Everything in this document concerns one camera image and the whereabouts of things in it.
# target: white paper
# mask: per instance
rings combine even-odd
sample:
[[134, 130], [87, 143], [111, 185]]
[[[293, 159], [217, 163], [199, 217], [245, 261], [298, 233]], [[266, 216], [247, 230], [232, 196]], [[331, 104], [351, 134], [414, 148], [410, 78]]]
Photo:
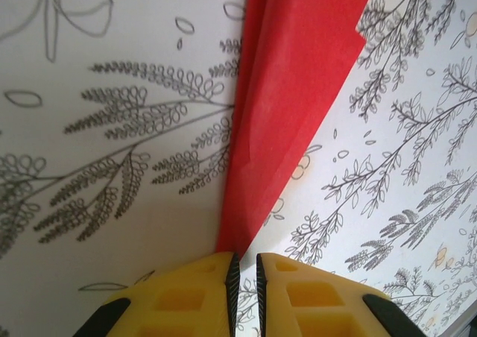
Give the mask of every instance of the white paper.
[[[359, 59], [353, 67], [242, 261], [237, 319], [244, 336], [259, 336], [253, 262], [260, 252], [381, 289], [428, 336], [475, 300], [475, 3], [369, 1], [373, 13], [358, 28], [369, 28], [361, 57], [373, 52], [370, 65]], [[384, 26], [373, 24], [380, 19]], [[370, 95], [366, 110], [365, 91], [379, 79], [379, 100]]]
[[214, 251], [243, 4], [0, 0], [0, 331], [71, 336], [111, 290]]

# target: folded red paper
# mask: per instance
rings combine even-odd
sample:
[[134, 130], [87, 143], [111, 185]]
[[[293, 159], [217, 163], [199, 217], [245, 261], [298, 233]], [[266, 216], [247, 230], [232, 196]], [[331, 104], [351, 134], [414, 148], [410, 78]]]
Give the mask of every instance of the folded red paper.
[[243, 255], [364, 46], [367, 0], [247, 0], [218, 251]]

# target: line drawing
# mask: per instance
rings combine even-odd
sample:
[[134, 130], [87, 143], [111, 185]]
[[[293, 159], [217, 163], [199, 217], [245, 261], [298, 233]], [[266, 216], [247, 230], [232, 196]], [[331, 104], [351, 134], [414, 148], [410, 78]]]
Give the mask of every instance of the line drawing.
[[358, 112], [365, 122], [375, 114], [383, 94], [392, 85], [395, 91], [404, 82], [408, 58], [418, 57], [426, 37], [435, 32], [437, 44], [446, 33], [455, 11], [456, 0], [445, 0], [434, 16], [437, 0], [401, 0], [394, 8], [385, 8], [385, 0], [371, 0], [358, 23], [358, 31], [367, 40], [357, 64], [369, 70], [369, 79], [350, 96], [350, 112]]
[[239, 75], [240, 59], [227, 60], [209, 68], [211, 78], [236, 78]]
[[[175, 23], [177, 29], [179, 29], [185, 35], [193, 35], [195, 33], [194, 25], [187, 19], [181, 18], [179, 16], [175, 17]], [[182, 50], [183, 47], [183, 39], [182, 37], [179, 38], [176, 44], [177, 50]]]
[[245, 8], [242, 4], [233, 1], [226, 1], [223, 5], [224, 13], [227, 18], [237, 22], [245, 19]]
[[40, 95], [32, 91], [21, 89], [10, 89], [3, 92], [3, 96], [17, 107], [38, 108], [43, 105], [43, 99]]
[[[31, 12], [23, 18], [22, 21], [14, 28], [7, 29], [1, 32], [0, 42], [20, 34], [25, 30], [33, 20], [38, 16], [41, 7], [43, 6], [43, 27], [45, 40], [45, 55], [46, 58], [54, 63], [57, 56], [57, 41], [59, 34], [59, 21], [63, 17], [71, 26], [76, 28], [82, 34], [89, 37], [103, 37], [106, 35], [111, 19], [113, 16], [113, 0], [99, 0], [92, 7], [87, 7], [81, 10], [68, 10], [68, 3], [65, 0], [35, 0], [35, 5]], [[98, 25], [97, 28], [89, 27], [90, 23], [85, 23], [82, 18], [95, 19], [106, 11], [106, 19]]]
[[[421, 93], [404, 102], [395, 101], [392, 104], [389, 121], [397, 123], [397, 133], [404, 135], [402, 142], [394, 151], [382, 152], [382, 158], [368, 155], [361, 162], [354, 159], [353, 165], [345, 169], [340, 181], [336, 175], [331, 183], [322, 188], [328, 193], [324, 199], [333, 199], [337, 207], [325, 218], [319, 217], [317, 213], [312, 214], [314, 220], [310, 220], [310, 215], [305, 217], [305, 220], [308, 217], [303, 225], [305, 227], [300, 225], [291, 232], [292, 244], [285, 250], [288, 257], [309, 265], [316, 264], [331, 235], [336, 234], [343, 224], [342, 209], [349, 204], [357, 209], [360, 202], [362, 204], [365, 201], [361, 215], [371, 217], [384, 202], [391, 177], [399, 174], [395, 171], [400, 171], [404, 185], [415, 185], [420, 177], [422, 159], [438, 142], [442, 142], [440, 138], [445, 132], [453, 132], [453, 138], [448, 141], [445, 164], [452, 163], [477, 120], [477, 77], [473, 77], [474, 66], [471, 57], [463, 59], [461, 63], [449, 64], [444, 69], [443, 93], [431, 109], [421, 105]], [[405, 155], [405, 148], [409, 145], [412, 147], [411, 153]]]
[[[39, 243], [52, 242], [81, 226], [83, 230], [76, 240], [83, 242], [112, 216], [121, 218], [133, 205], [153, 159], [147, 151], [140, 151], [140, 147], [167, 133], [219, 117], [219, 122], [190, 143], [191, 150], [186, 152], [197, 152], [197, 161], [180, 160], [179, 157], [185, 157], [184, 152], [176, 153], [174, 159], [159, 161], [153, 167], [161, 175], [154, 178], [153, 183], [189, 180], [179, 194], [192, 193], [227, 167], [231, 119], [225, 116], [232, 113], [233, 105], [215, 101], [224, 90], [222, 82], [181, 68], [146, 63], [96, 63], [89, 70], [101, 75], [128, 75], [169, 89], [178, 99], [149, 104], [148, 90], [134, 85], [86, 89], [81, 98], [89, 104], [100, 104], [103, 109], [67, 125], [64, 133], [101, 130], [108, 126], [104, 135], [107, 139], [128, 141], [122, 147], [69, 172], [52, 176], [42, 173], [47, 163], [44, 157], [15, 154], [0, 157], [0, 259], [40, 215], [41, 206], [32, 200], [54, 186], [58, 189], [49, 202], [54, 210], [34, 226], [35, 232], [43, 234]], [[189, 118], [189, 112], [199, 107], [209, 107], [209, 110]], [[98, 193], [88, 196], [90, 189]]]
[[419, 246], [439, 221], [453, 217], [474, 193], [477, 188], [477, 171], [467, 179], [463, 175], [462, 169], [449, 171], [445, 180], [432, 184], [424, 192], [424, 199], [415, 211], [403, 210], [402, 214], [391, 216], [389, 224], [379, 231], [379, 239], [365, 242], [361, 245], [364, 248], [361, 252], [345, 261], [349, 264], [348, 270], [354, 271], [360, 267], [367, 271], [374, 269], [390, 255], [398, 239], [405, 239], [401, 248], [414, 250]]
[[285, 217], [279, 214], [279, 212], [282, 211], [284, 205], [285, 201], [283, 200], [283, 198], [278, 198], [278, 200], [275, 202], [274, 207], [271, 208], [270, 214], [268, 214], [267, 218], [263, 222], [263, 226], [267, 225], [271, 218], [275, 220], [285, 220]]
[[219, 42], [219, 46], [222, 52], [228, 54], [240, 55], [241, 54], [242, 39], [225, 39]]
[[[465, 21], [465, 11], [461, 10], [461, 21]], [[457, 36], [455, 37], [453, 43], [450, 46], [450, 49], [452, 50], [454, 47], [456, 47], [457, 44], [464, 38], [464, 44], [466, 47], [470, 48], [470, 38], [475, 36], [477, 34], [477, 11], [470, 14], [469, 19], [467, 20], [466, 27], [463, 31], [461, 31]]]
[[[148, 273], [142, 275], [139, 279], [137, 279], [131, 286], [146, 281], [154, 274], [155, 270], [149, 271]], [[85, 286], [81, 286], [78, 291], [80, 292], [101, 292], [101, 291], [118, 291], [127, 289], [129, 285], [125, 285], [122, 283], [90, 283]]]
[[256, 280], [250, 281], [245, 279], [244, 283], [240, 285], [238, 291], [237, 303], [237, 330], [243, 331], [244, 324], [256, 318], [255, 311], [258, 312], [258, 294], [256, 290]]
[[310, 154], [319, 151], [322, 149], [322, 147], [322, 145], [310, 145], [306, 149], [305, 153], [298, 162], [297, 167], [291, 174], [291, 179], [299, 180], [305, 174], [305, 170], [310, 166], [310, 162], [312, 161]]
[[194, 25], [187, 19], [179, 16], [175, 17], [176, 27], [185, 35], [193, 35], [195, 33]]

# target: yellow robot part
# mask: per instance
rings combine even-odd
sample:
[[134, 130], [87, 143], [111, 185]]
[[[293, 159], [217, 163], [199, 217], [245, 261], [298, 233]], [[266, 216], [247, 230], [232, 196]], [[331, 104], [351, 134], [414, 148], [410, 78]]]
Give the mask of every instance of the yellow robot part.
[[75, 337], [235, 335], [239, 258], [217, 253], [114, 294]]
[[366, 285], [261, 253], [257, 288], [263, 337], [389, 337], [363, 301], [365, 295], [388, 297]]

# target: yellow plastic piece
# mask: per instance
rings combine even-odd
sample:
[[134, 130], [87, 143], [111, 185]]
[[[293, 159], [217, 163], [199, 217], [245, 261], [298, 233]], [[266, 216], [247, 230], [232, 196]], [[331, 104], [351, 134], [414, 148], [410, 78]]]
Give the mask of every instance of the yellow plastic piece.
[[232, 253], [217, 253], [114, 294], [130, 306], [108, 337], [229, 337], [225, 279]]
[[361, 299], [379, 290], [275, 253], [261, 253], [266, 337], [389, 337]]

